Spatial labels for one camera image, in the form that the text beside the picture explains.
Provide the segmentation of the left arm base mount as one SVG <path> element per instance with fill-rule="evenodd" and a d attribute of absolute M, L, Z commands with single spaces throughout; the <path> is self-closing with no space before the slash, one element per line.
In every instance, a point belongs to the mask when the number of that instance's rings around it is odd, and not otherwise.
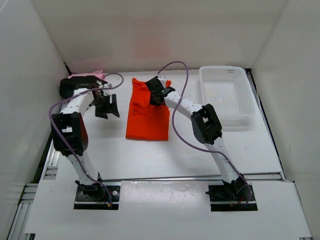
<path fill-rule="evenodd" d="M 120 205 L 121 184 L 106 186 L 108 193 L 100 184 L 84 185 L 77 183 L 74 198 L 74 210 L 111 210 L 116 211 Z"/>

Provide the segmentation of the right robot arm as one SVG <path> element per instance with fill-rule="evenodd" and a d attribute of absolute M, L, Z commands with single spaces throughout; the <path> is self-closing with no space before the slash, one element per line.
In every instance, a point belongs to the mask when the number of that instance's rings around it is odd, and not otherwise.
<path fill-rule="evenodd" d="M 222 138 L 222 125 L 211 104 L 197 104 L 179 94 L 168 80 L 159 76 L 147 82 L 132 79 L 125 137 L 138 141 L 168 141 L 169 120 L 180 113 L 191 121 L 196 140 L 211 153 L 225 190 L 238 195 L 247 185 L 230 160 Z"/>

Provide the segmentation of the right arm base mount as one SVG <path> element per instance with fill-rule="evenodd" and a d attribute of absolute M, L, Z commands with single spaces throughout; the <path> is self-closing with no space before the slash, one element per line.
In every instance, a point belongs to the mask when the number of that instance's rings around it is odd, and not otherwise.
<path fill-rule="evenodd" d="M 253 186 L 245 186 L 238 194 L 227 192 L 226 187 L 222 185 L 209 185 L 205 192 L 209 196 L 211 212 L 255 212 L 258 206 L 255 198 Z"/>

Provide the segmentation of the orange garment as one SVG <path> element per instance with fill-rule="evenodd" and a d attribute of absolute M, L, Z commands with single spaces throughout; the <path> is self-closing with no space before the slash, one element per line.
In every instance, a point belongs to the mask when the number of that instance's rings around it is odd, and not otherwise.
<path fill-rule="evenodd" d="M 168 141 L 170 110 L 150 104 L 146 83 L 132 78 L 125 138 L 138 141 Z"/>

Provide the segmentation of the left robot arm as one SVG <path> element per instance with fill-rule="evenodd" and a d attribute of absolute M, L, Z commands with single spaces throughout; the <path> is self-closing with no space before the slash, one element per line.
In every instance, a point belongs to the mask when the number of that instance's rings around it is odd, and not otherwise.
<path fill-rule="evenodd" d="M 64 78 L 59 84 L 59 95 L 66 105 L 59 113 L 49 113 L 54 149 L 70 161 L 78 175 L 75 183 L 88 196 L 104 196 L 109 191 L 87 154 L 89 137 L 83 116 L 94 107 L 97 118 L 108 119 L 110 114 L 119 117 L 117 97 L 109 93 L 112 89 L 114 86 L 104 76 Z"/>

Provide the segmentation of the white plastic basket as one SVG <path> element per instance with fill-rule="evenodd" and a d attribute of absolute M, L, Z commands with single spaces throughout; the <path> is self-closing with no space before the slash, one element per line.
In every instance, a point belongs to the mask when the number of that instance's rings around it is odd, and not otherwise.
<path fill-rule="evenodd" d="M 255 114 L 252 88 L 245 70 L 237 66 L 202 66 L 199 69 L 202 102 L 211 104 L 225 131 L 251 126 Z"/>

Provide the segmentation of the white front cover board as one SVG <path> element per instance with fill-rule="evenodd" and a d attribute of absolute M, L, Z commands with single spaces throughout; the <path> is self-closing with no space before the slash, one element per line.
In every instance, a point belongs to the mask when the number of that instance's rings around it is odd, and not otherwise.
<path fill-rule="evenodd" d="M 71 183 L 38 185 L 25 232 L 37 240 L 298 240 L 310 238 L 291 182 L 253 183 L 256 211 L 212 212 L 204 181 L 131 182 L 118 210 L 75 210 Z"/>

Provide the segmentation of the aluminium table frame rail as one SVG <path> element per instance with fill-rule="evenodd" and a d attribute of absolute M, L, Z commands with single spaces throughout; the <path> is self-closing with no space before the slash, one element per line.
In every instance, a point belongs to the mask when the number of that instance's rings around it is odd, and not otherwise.
<path fill-rule="evenodd" d="M 16 193 L 17 200 L 14 217 L 7 234 L 7 240 L 33 240 L 35 233 L 25 233 L 26 225 L 33 207 L 34 199 L 41 180 L 55 180 L 58 172 L 60 153 L 53 146 L 52 136 L 49 135 L 36 171 L 31 181 L 21 186 Z"/>

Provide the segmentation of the black t shirt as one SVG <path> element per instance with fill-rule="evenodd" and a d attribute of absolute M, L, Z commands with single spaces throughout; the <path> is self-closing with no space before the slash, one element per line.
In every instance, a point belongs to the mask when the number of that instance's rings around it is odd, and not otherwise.
<path fill-rule="evenodd" d="M 74 95 L 74 90 L 97 88 L 97 80 L 98 78 L 93 75 L 64 78 L 59 84 L 59 95 L 63 99 L 68 99 Z"/>

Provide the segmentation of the pink t shirt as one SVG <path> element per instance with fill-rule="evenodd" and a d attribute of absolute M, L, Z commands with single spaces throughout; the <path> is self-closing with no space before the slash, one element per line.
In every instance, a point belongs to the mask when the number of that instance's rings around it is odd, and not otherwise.
<path fill-rule="evenodd" d="M 69 79 L 73 77 L 86 77 L 86 76 L 95 76 L 99 78 L 100 80 L 105 79 L 105 74 L 103 70 L 96 70 L 94 72 L 87 72 L 87 73 L 72 73 L 70 76 L 68 76 Z"/>

